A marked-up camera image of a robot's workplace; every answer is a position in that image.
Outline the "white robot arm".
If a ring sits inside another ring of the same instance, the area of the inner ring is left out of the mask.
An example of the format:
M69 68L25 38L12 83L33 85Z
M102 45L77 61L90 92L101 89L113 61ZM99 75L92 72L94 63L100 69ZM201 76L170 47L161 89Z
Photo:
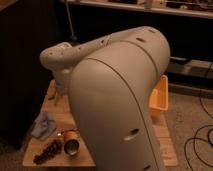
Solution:
M42 51L58 74L71 114L98 171L166 171L149 114L149 98L169 64L164 35L148 26L115 32L77 46Z

